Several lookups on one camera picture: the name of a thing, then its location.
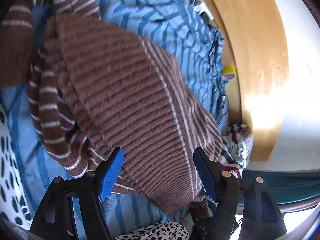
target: white patterned cloth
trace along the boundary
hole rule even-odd
[[[29,230],[32,219],[12,151],[8,119],[0,105],[0,211],[12,223]]]
[[[222,151],[218,158],[220,168],[230,171],[238,179],[242,176],[243,169],[249,162],[253,133],[245,124],[233,124],[228,128],[228,133],[222,136]]]
[[[177,222],[157,223],[138,228],[129,234],[116,236],[114,240],[188,240],[188,231]]]

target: dark teal fabric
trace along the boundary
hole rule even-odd
[[[320,172],[270,172],[243,170],[243,179],[262,177],[277,204],[320,196]]]

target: wooden surface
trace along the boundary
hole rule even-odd
[[[230,40],[226,31],[226,28],[223,24],[223,21],[220,17],[220,14],[212,0],[203,0],[212,15],[214,16],[214,21],[211,21],[212,25],[219,26],[219,31],[224,36],[224,44],[222,51],[222,63],[223,65],[232,65],[236,67],[235,58],[233,55],[232,47]],[[239,89],[239,80],[236,76],[231,79],[229,83],[225,86],[226,95],[228,96],[229,101],[229,123],[236,124],[241,123],[241,99],[240,99],[240,89]]]
[[[274,0],[213,0],[237,67],[242,122],[254,133],[251,160],[266,161],[282,121],[288,80],[284,28]]]

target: white surface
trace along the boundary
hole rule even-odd
[[[302,0],[275,1],[288,45],[284,118],[270,159],[248,169],[320,169],[320,28]]]
[[[316,208],[294,212],[294,213],[287,213],[284,215],[284,224],[287,228],[287,233],[290,233],[293,231],[298,225],[300,225],[310,214],[315,210]],[[239,221],[243,216],[242,215],[236,215],[236,221]],[[237,230],[231,235],[230,240],[238,240],[239,234],[241,230],[241,224],[237,228]]]

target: ribbed knit fabric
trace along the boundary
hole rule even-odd
[[[49,21],[44,48],[27,94],[50,156],[79,177],[121,147],[114,192],[143,194],[168,215],[195,200],[193,150],[201,146],[216,160],[221,138],[177,59],[93,17],[62,14]]]
[[[34,5],[49,0],[17,0],[0,25],[0,87],[27,82],[32,51],[32,18]],[[56,12],[79,13],[100,19],[95,0],[52,0]]]

